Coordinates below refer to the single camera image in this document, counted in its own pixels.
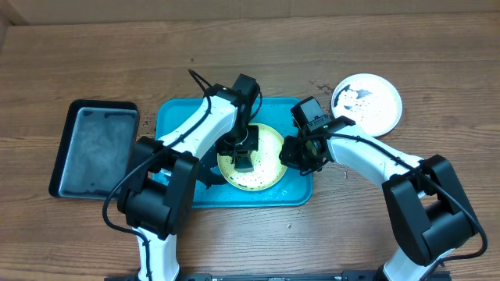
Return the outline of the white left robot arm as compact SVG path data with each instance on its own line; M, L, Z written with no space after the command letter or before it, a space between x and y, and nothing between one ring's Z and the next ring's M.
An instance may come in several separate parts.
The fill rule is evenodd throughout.
M259 129L250 123L260 86L241 74L232 87L210 84L190 72L203 91L200 107L184 123L158 140L141 137L125 176L112 189L127 227L137 237L141 267L133 280L177 280L177 234L192 208L195 185L213 178L201 160L211 148L229 156L238 171L252 171L250 155L259 148Z

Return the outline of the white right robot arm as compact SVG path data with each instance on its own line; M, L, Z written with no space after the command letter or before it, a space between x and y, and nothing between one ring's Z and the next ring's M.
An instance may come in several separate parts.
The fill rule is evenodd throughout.
M438 266L476 234L481 256L488 246L484 229L452 164L440 155L423 159L400 152L367 134L347 117L333 118L309 97L291 108L295 137L285 137L279 159L301 175L328 162L354 169L383 194L398 250L373 273L375 280L446 280Z

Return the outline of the yellow-green plate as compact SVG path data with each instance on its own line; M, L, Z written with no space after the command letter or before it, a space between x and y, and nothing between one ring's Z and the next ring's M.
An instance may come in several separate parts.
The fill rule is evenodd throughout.
M279 159L283 137L268 125L256 123L256 126L259 127L259 149L250 154L251 172L237 172L235 165L230 163L230 156L217 155L222 176L231 185L246 191L261 191L273 186L287 170Z

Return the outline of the dark green sponge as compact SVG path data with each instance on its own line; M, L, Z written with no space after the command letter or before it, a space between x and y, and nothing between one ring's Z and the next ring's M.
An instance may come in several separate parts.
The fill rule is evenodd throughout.
M238 173L250 173L254 171L251 155L236 154L234 157L234 170Z

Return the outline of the white plate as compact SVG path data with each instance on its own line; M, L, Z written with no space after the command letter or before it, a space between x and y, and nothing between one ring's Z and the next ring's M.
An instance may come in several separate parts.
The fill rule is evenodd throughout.
M358 73L343 79L330 103L335 118L345 116L372 137L392 131L402 117L402 98L396 87L381 76Z

